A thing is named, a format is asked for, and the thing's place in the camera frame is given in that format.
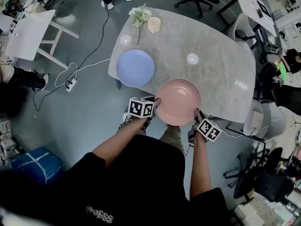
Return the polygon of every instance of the concrete floor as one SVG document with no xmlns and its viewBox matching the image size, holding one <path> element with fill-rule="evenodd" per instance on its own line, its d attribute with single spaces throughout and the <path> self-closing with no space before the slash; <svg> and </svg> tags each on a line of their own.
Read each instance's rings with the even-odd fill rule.
<svg viewBox="0 0 301 226">
<path fill-rule="evenodd" d="M 111 56 L 118 34 L 128 19 L 128 12 L 132 7 L 146 3 L 149 7 L 197 18 L 198 10 L 194 3 L 174 8 L 174 4 L 178 1 L 180 0 L 133 0 L 132 2 L 113 0 L 115 8 L 110 10 L 103 43 L 84 65 L 93 64 Z M 216 15 L 222 6 L 222 3 L 215 5 L 214 9 L 209 12 L 207 5 L 201 4 L 204 17 L 200 21 L 222 31 L 225 25 Z M 80 65 L 85 56 L 97 47 L 102 35 L 102 25 L 107 14 L 101 7 L 101 0 L 66 0 L 63 6 L 56 4 L 54 9 L 57 10 L 55 20 L 58 23 L 80 33 L 78 40 L 63 33 L 54 55 L 66 64 L 74 61 Z M 235 4 L 232 10 L 236 14 L 241 12 L 238 4 Z M 235 19 L 230 11 L 226 11 L 224 15 L 230 22 Z M 55 32 L 55 29 L 49 28 L 44 39 L 54 38 Z M 40 104 L 45 94 L 55 88 L 54 81 L 62 71 L 60 66 L 38 55 L 34 62 L 19 60 L 18 66 L 24 69 L 35 68 L 41 73 L 50 73 L 47 90 L 36 94 L 37 104 Z M 36 112 L 34 108 L 33 93 L 30 92 L 22 113 L 12 121 L 13 134 L 21 146 L 26 150 L 44 146 L 63 160 L 65 168 L 69 168 L 85 153 L 112 136 L 122 122 L 122 114 L 127 108 L 129 98 L 145 96 L 147 93 L 126 86 L 118 90 L 115 80 L 108 75 L 108 66 L 109 61 L 80 71 L 78 83 L 72 92 L 68 93 L 64 86 L 61 87 L 45 98 L 39 112 Z M 62 83 L 69 74 L 69 71 L 63 73 L 58 83 Z M 185 150 L 188 149 L 187 132 L 190 127 L 190 125 L 182 127 L 182 142 Z M 159 138 L 164 129 L 165 124 L 156 117 L 147 129 L 147 134 Z M 233 199 L 233 189 L 227 188 L 229 181 L 226 181 L 222 174 L 238 165 L 236 156 L 240 152 L 246 155 L 250 153 L 252 143 L 253 141 L 246 137 L 233 138 L 222 134 L 215 143 L 208 142 L 207 144 L 213 187 L 220 187 L 223 190 L 229 208 L 235 207 L 240 201 Z M 184 186 L 187 195 L 190 186 L 192 155 L 193 149 L 186 157 Z"/>
</svg>

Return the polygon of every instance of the black t-shirt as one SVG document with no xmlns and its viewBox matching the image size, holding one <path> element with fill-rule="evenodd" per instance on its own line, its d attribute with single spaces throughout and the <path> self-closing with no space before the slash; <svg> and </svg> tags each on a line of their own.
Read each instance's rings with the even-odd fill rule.
<svg viewBox="0 0 301 226">
<path fill-rule="evenodd" d="M 296 61 L 297 55 L 298 55 L 298 52 L 293 48 L 293 49 L 289 49 L 286 53 L 286 56 L 284 56 L 284 59 L 290 66 L 292 73 L 297 73 L 301 70 L 301 63 L 298 63 Z"/>
<path fill-rule="evenodd" d="M 183 179 L 185 158 L 172 145 L 136 135 L 110 167 L 86 154 L 34 209 L 54 225 L 228 225 L 219 188 L 188 201 Z"/>
</svg>

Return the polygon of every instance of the gray table top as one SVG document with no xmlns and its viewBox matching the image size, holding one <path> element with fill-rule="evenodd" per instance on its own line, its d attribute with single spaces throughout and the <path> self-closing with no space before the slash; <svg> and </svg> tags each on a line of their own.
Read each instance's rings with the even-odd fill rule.
<svg viewBox="0 0 301 226">
<path fill-rule="evenodd" d="M 161 29 L 152 34 L 143 25 L 139 45 L 139 30 L 130 17 L 116 41 L 108 73 L 118 79 L 118 58 L 131 49 L 147 52 L 155 62 L 151 81 L 140 87 L 156 94 L 170 79 L 184 78 L 193 82 L 201 92 L 201 110 L 212 116 L 243 123 L 246 119 L 255 85 L 255 59 L 236 42 L 219 31 L 194 19 L 161 9 Z M 132 41 L 123 45 L 120 38 L 129 35 Z M 187 56 L 198 56 L 197 64 L 188 63 Z"/>
</svg>

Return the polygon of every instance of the white wooden table legs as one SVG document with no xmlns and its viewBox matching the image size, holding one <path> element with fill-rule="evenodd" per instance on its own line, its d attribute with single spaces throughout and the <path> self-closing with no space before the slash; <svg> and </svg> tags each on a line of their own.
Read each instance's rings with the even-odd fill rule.
<svg viewBox="0 0 301 226">
<path fill-rule="evenodd" d="M 46 58 L 52 60 L 53 62 L 55 62 L 56 64 L 58 64 L 59 66 L 63 67 L 64 69 L 67 69 L 68 66 L 65 65 L 64 63 L 62 63 L 61 61 L 59 61 L 57 58 L 54 58 L 52 55 L 50 55 L 49 53 L 47 53 L 46 51 L 42 50 L 41 48 L 38 49 L 38 53 L 42 54 L 43 56 L 45 56 Z"/>
<path fill-rule="evenodd" d="M 55 51 L 55 48 L 56 48 L 56 45 L 62 35 L 63 32 L 66 32 L 68 34 L 70 34 L 71 36 L 75 37 L 75 38 L 79 38 L 79 34 L 76 34 L 72 31 L 70 31 L 69 29 L 66 29 L 65 27 L 51 21 L 50 22 L 50 25 L 51 26 L 54 26 L 55 28 L 58 28 L 59 31 L 56 35 L 56 38 L 55 40 L 42 40 L 41 43 L 48 43 L 48 44 L 52 44 L 52 47 L 51 47 L 51 50 L 50 50 L 50 53 L 47 53 L 46 51 L 42 50 L 41 48 L 38 49 L 38 52 L 40 54 L 42 54 L 43 56 L 47 57 L 48 59 L 52 60 L 53 62 L 55 62 L 56 64 L 58 64 L 59 66 L 63 67 L 64 69 L 67 69 L 68 66 L 65 65 L 64 63 L 62 63 L 61 61 L 59 61 L 58 59 L 56 59 L 55 57 L 53 57 L 53 53 Z"/>
<path fill-rule="evenodd" d="M 67 28 L 65 28 L 65 27 L 63 27 L 63 26 L 61 26 L 61 25 L 59 25 L 59 24 L 57 24 L 57 23 L 55 23 L 53 21 L 50 22 L 50 25 L 54 26 L 55 28 L 58 28 L 59 30 L 63 30 L 64 32 L 70 34 L 71 36 L 79 39 L 79 34 L 76 34 L 76 33 L 72 32 L 72 31 L 70 31 L 69 29 L 67 29 Z"/>
</svg>

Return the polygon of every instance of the blue plate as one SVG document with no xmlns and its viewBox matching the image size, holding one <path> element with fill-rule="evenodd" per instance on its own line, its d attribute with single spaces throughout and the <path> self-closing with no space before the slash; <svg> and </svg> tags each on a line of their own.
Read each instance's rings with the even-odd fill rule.
<svg viewBox="0 0 301 226">
<path fill-rule="evenodd" d="M 129 87 L 140 87 L 153 77 L 155 64 L 151 56 L 142 50 L 130 50 L 122 54 L 117 62 L 119 80 Z"/>
</svg>

